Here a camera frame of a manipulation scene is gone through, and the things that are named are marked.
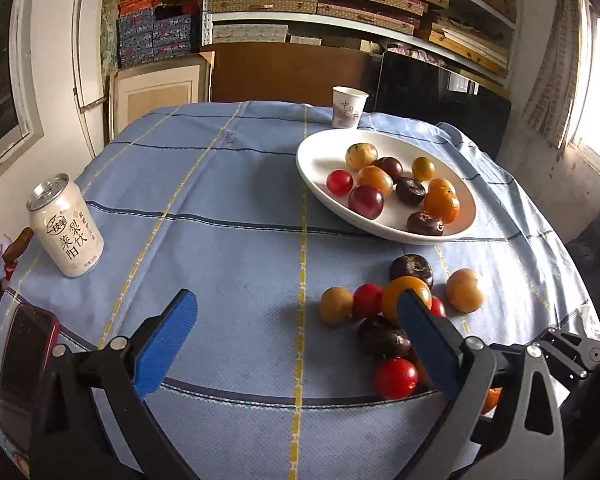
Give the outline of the large orange mandarin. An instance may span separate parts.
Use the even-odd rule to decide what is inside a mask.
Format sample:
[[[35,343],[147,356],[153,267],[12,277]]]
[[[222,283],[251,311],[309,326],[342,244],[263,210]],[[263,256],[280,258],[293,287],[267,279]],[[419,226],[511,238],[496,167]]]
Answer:
[[[481,414],[486,415],[490,413],[490,411],[494,410],[494,408],[498,405],[498,400],[500,400],[501,388],[490,388],[486,393],[486,400],[484,400]]]

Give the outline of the dark brown mangosteen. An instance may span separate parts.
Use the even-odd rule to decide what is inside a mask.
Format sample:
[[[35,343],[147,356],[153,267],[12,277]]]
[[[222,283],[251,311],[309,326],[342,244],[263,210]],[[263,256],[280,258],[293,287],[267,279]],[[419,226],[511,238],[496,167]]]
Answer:
[[[417,211],[410,214],[406,220],[408,232],[426,235],[442,236],[444,234],[444,222],[437,216],[432,216],[426,211]]]

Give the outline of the blue checked tablecloth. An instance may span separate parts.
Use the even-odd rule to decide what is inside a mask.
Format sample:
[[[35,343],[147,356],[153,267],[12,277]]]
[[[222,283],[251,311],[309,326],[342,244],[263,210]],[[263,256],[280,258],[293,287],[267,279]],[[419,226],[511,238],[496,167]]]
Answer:
[[[160,108],[79,176],[105,240],[66,278],[39,244],[0,304],[54,312],[60,339],[94,349],[129,335],[181,289],[197,322],[151,411],[204,479],[391,479],[441,414],[439,393],[378,400],[356,329],[325,326],[332,286],[384,284],[405,247],[349,226],[304,186],[294,156],[325,107],[282,102]]]

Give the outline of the tan speckled pear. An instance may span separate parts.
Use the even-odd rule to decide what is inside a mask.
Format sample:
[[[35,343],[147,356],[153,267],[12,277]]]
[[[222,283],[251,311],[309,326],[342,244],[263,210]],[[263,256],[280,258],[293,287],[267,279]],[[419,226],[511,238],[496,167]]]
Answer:
[[[353,171],[360,171],[364,167],[373,165],[377,159],[377,148],[373,144],[366,142],[355,143],[349,146],[344,158],[347,166]]]

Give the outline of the bright window with curtain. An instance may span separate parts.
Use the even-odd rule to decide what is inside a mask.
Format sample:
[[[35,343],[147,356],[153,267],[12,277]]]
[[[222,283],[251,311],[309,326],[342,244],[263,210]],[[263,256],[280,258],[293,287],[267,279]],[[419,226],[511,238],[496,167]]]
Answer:
[[[600,12],[591,0],[557,0],[543,61],[522,120],[558,151],[600,159]]]

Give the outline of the small tan round fruit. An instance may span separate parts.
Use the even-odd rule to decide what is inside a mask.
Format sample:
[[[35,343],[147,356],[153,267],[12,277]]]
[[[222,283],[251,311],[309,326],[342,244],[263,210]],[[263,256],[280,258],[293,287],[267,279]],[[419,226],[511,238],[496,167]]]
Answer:
[[[325,290],[318,305],[321,321],[329,326],[347,323],[352,315],[353,303],[350,290],[338,286]]]

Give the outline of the white paper cup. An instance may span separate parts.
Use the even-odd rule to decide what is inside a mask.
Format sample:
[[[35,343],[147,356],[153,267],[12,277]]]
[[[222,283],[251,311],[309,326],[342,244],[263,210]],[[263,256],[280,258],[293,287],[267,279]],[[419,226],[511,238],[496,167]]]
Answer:
[[[356,128],[366,104],[368,94],[350,87],[332,88],[332,126],[334,128]]]

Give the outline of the dark red plum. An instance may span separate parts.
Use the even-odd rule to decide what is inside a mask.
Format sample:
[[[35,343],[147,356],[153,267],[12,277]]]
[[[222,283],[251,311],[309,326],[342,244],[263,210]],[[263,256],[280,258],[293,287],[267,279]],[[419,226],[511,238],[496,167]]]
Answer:
[[[358,185],[350,193],[348,207],[360,216],[374,220],[384,209],[384,196],[370,185]]]
[[[394,183],[403,177],[403,166],[395,157],[378,158],[374,161],[374,165],[385,171]]]

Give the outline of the wooden chair back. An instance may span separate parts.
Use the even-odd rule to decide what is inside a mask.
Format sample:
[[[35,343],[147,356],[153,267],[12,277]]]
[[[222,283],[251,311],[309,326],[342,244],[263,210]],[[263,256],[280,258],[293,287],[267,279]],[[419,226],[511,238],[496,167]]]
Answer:
[[[362,51],[276,44],[236,42],[212,44],[214,54],[211,99],[215,102],[283,101],[332,106],[338,86],[376,92],[381,57]]]

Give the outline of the red cherry tomato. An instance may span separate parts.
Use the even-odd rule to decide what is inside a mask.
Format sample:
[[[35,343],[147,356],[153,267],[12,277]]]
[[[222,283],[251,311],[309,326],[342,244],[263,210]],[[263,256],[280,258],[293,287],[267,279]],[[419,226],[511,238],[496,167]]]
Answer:
[[[352,315],[354,318],[371,318],[381,312],[384,290],[373,283],[361,285],[353,294]]]

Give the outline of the orange fruit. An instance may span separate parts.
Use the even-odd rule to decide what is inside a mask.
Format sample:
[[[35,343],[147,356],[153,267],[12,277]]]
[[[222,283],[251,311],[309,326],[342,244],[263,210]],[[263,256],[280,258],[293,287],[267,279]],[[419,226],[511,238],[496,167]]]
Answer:
[[[427,193],[428,194],[445,193],[445,194],[455,195],[456,191],[455,191],[454,185],[452,185],[452,183],[448,179],[435,178],[435,179],[432,179],[428,183]]]

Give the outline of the red-cased smartphone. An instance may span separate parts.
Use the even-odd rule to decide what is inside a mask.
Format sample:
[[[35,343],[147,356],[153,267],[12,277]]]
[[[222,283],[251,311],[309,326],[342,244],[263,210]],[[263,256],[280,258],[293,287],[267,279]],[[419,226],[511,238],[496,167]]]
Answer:
[[[20,302],[7,334],[0,376],[0,425],[9,440],[29,451],[32,418],[59,322],[53,312]]]

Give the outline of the round tan pear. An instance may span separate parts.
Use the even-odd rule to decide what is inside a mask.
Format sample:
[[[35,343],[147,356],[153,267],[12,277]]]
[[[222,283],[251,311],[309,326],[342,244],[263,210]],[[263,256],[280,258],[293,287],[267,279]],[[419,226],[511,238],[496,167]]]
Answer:
[[[471,269],[460,269],[450,275],[445,284],[445,296],[458,312],[471,313],[482,307],[484,293],[478,274]]]

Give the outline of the white oval plate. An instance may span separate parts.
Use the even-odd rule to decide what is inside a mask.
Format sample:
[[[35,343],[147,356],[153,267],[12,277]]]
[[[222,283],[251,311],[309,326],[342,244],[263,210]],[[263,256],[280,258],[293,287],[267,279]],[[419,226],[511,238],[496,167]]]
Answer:
[[[297,148],[303,182],[351,226],[402,244],[455,242],[477,224],[474,193],[440,158],[396,136],[324,130]]]

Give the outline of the brown wooden object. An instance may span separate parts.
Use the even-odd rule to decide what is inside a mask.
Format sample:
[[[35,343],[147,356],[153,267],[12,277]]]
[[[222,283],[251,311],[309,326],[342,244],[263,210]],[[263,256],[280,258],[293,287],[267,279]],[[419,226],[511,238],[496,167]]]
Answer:
[[[4,250],[2,258],[5,264],[15,263],[27,250],[30,241],[34,237],[34,232],[28,226],[24,228],[16,239],[11,242]]]

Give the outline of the small yellow-orange fruit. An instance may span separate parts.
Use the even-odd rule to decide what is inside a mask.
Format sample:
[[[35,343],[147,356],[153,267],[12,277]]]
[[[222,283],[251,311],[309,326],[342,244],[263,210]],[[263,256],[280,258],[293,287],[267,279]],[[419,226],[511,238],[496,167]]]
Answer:
[[[412,176],[417,181],[430,181],[434,178],[436,166],[427,156],[420,156],[412,162]]]

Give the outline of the black monitor screen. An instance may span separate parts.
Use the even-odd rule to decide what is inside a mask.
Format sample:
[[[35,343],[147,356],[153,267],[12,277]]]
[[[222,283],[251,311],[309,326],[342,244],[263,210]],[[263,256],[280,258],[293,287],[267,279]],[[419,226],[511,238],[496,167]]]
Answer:
[[[452,70],[399,53],[382,55],[375,104],[379,113],[433,125],[446,122],[497,158],[511,108],[509,99]]]

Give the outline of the streaked orange tomato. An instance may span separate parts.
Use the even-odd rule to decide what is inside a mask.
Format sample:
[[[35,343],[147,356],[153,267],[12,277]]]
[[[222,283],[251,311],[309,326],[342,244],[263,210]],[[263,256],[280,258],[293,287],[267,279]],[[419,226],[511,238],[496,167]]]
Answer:
[[[376,188],[384,197],[388,197],[393,191],[393,180],[376,166],[367,166],[358,172],[356,178],[358,185],[368,185]]]

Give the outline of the white drink can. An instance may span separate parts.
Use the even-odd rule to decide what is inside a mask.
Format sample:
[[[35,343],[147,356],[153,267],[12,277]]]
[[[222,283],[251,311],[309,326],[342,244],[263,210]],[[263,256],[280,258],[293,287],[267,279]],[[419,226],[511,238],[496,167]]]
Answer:
[[[67,278],[77,278],[98,263],[104,238],[68,174],[40,182],[28,197],[27,211],[36,238]]]

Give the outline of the framed picture panel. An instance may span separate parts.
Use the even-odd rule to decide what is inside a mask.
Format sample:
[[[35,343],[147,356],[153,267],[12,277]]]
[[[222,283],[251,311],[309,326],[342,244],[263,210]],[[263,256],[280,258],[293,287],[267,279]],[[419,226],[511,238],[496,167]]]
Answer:
[[[215,53],[202,52],[117,70],[110,77],[109,141],[160,107],[209,102]]]

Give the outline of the white metal shelf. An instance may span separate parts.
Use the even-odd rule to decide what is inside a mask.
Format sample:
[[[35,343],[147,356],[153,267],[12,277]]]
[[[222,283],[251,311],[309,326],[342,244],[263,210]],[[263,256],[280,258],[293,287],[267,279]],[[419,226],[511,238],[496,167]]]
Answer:
[[[201,43],[228,26],[303,24],[392,40],[505,88],[517,40],[517,0],[202,0]]]

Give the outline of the small red tomato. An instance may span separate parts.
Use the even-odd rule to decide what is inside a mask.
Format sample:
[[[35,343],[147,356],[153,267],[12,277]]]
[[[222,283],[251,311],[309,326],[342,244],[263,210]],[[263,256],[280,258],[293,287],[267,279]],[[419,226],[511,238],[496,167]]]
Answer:
[[[333,196],[347,196],[354,185],[353,177],[346,170],[337,169],[332,171],[326,179],[326,186]]]

